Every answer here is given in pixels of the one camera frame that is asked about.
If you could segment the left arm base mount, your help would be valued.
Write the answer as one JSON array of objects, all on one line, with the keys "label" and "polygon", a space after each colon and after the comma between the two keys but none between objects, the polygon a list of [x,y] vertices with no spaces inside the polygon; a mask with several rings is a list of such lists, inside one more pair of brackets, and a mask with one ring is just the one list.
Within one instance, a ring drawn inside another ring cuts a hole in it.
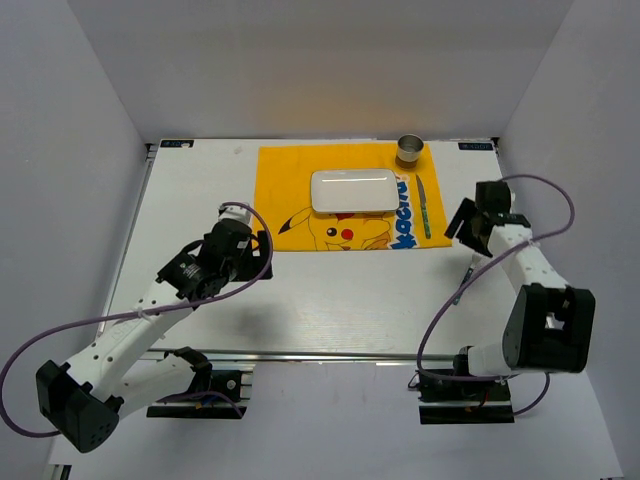
[{"label": "left arm base mount", "polygon": [[196,352],[187,357],[197,362],[189,387],[172,400],[161,400],[146,409],[147,418],[241,420],[251,397],[252,371],[236,366],[204,366],[207,357]]}]

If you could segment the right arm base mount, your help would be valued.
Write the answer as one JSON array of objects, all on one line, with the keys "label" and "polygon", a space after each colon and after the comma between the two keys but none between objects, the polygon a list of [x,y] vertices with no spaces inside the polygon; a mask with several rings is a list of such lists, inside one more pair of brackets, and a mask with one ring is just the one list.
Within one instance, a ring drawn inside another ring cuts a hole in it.
[{"label": "right arm base mount", "polygon": [[490,425],[515,421],[509,386],[450,382],[415,371],[407,387],[418,393],[421,425]]}]

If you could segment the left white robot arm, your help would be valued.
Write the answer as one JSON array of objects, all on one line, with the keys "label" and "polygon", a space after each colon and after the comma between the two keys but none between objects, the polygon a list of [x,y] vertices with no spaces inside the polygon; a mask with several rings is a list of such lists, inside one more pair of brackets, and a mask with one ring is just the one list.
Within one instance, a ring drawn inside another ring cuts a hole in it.
[{"label": "left white robot arm", "polygon": [[159,270],[132,319],[113,323],[64,363],[47,361],[38,369],[40,412],[77,451],[95,450],[120,420],[158,400],[213,396],[212,366],[191,347],[172,350],[141,371],[132,367],[205,301],[220,298],[228,283],[270,278],[270,237],[252,231],[254,218],[238,205],[223,207],[210,232]]}]

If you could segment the knife with green handle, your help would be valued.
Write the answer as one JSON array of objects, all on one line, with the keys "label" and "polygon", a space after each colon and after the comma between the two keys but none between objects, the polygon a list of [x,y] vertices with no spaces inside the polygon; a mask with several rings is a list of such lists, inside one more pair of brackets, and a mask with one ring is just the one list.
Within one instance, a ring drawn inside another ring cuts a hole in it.
[{"label": "knife with green handle", "polygon": [[417,185],[418,196],[420,201],[424,234],[426,239],[430,240],[432,238],[432,231],[431,231],[431,226],[429,221],[426,191],[420,176],[416,174],[415,179],[416,179],[416,185]]}]

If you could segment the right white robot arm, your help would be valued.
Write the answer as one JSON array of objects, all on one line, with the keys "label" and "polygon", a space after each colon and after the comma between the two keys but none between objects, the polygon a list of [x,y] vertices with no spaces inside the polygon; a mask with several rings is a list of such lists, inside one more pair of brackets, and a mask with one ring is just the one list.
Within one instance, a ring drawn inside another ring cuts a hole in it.
[{"label": "right white robot arm", "polygon": [[588,289],[572,287],[551,266],[528,219],[512,211],[504,180],[478,182],[475,198],[464,199],[445,236],[495,261],[516,293],[499,340],[470,346],[467,364],[451,374],[453,390],[472,399],[488,377],[525,371],[579,373],[588,360],[596,300]]}]

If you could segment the paper cup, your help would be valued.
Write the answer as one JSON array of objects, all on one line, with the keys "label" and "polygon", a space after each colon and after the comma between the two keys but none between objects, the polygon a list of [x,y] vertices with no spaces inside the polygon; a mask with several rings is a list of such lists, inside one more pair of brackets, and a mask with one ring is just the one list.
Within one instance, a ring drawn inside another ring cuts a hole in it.
[{"label": "paper cup", "polygon": [[417,135],[402,135],[396,143],[396,164],[404,169],[415,168],[424,150],[424,141]]}]

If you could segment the white rectangular plate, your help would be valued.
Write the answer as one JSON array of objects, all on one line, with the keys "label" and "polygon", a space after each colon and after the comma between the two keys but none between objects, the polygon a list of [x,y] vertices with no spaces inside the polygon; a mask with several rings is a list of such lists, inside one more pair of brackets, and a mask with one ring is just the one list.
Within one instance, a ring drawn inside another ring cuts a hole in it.
[{"label": "white rectangular plate", "polygon": [[312,209],[321,214],[392,212],[400,203],[390,169],[316,171],[310,188]]}]

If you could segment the fork with green handle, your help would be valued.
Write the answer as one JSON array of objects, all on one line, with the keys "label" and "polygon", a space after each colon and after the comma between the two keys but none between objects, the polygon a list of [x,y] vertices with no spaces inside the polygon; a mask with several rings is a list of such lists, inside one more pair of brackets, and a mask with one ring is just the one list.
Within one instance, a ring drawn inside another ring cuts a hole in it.
[{"label": "fork with green handle", "polygon": [[473,253],[472,257],[471,257],[471,262],[461,280],[460,286],[458,288],[459,292],[458,295],[454,298],[452,304],[453,305],[458,305],[461,297],[463,295],[463,293],[461,292],[462,287],[471,279],[471,277],[473,276],[476,268],[482,263],[483,260],[483,256],[479,253]]}]

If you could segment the yellow pikachu cloth napkin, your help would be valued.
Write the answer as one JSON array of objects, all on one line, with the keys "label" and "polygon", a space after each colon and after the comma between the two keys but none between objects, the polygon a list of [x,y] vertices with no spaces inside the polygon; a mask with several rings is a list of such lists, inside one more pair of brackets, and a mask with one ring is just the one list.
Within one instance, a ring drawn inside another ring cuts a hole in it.
[{"label": "yellow pikachu cloth napkin", "polygon": [[[403,169],[390,142],[262,147],[259,150],[254,205],[266,221],[277,251],[361,251],[447,248],[447,218],[431,151],[418,165]],[[390,169],[399,208],[389,213],[321,214],[311,206],[311,176],[316,171]],[[426,239],[415,175],[426,191],[432,238]]]}]

